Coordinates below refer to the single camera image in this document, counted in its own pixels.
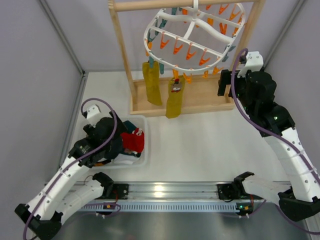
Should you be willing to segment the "mustard yellow sock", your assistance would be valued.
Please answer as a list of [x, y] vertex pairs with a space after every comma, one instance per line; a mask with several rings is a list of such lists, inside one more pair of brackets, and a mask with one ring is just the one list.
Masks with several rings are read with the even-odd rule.
[[165, 113], [168, 119], [176, 118], [181, 114], [184, 89], [185, 78], [182, 75], [179, 75], [178, 78], [172, 78], [169, 81]]
[[159, 63], [155, 61], [153, 67], [150, 67], [149, 62], [144, 62], [142, 64], [142, 75], [145, 83], [147, 101], [153, 105], [162, 106]]

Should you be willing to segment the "white clip hanger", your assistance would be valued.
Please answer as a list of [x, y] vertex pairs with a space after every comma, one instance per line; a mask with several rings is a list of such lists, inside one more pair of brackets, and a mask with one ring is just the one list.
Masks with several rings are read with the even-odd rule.
[[144, 67], [190, 76], [221, 70], [246, 24], [242, 3], [160, 9], [144, 35]]

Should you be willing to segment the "dark patterned sock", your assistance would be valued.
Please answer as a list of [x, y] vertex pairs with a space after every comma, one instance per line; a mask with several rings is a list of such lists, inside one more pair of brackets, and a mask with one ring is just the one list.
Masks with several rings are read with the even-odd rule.
[[115, 159], [123, 150], [123, 140], [121, 137], [110, 141], [109, 150], [105, 153], [104, 158], [108, 161]]

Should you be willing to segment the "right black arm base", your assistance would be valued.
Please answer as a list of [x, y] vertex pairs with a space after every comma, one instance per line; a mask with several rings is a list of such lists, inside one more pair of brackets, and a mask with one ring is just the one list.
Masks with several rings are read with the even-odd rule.
[[217, 191], [220, 200], [248, 200], [250, 198], [243, 187], [236, 183], [217, 184]]

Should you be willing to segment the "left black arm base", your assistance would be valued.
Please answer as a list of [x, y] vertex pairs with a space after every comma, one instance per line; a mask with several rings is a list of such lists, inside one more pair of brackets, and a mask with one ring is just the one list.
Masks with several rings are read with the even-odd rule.
[[101, 200], [127, 200], [129, 193], [129, 184], [114, 183], [112, 186], [103, 190], [99, 197]]

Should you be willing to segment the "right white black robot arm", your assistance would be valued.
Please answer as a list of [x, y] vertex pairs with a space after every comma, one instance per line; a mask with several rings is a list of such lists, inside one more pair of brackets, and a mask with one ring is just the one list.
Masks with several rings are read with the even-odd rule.
[[219, 186], [221, 200], [244, 199], [250, 195], [274, 203], [294, 222], [305, 220], [320, 212], [320, 176], [312, 165], [298, 136], [288, 110], [275, 99], [277, 84], [264, 71], [249, 70], [240, 76], [237, 70], [223, 70], [218, 81], [218, 96], [230, 86], [229, 97], [234, 99], [242, 116], [271, 147], [280, 161], [290, 184], [268, 181], [252, 172], [244, 172], [230, 184]]

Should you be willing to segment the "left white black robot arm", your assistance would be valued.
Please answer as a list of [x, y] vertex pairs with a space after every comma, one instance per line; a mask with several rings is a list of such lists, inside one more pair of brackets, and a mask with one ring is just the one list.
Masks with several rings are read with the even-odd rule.
[[80, 208], [113, 191], [114, 181], [98, 172], [76, 192], [69, 193], [91, 168], [119, 155], [123, 149], [121, 134], [128, 129], [117, 115], [112, 115], [97, 121], [89, 118], [83, 130], [86, 136], [74, 143], [47, 185], [28, 203], [15, 208], [14, 212], [25, 224], [25, 233], [31, 231], [40, 240], [51, 240]]

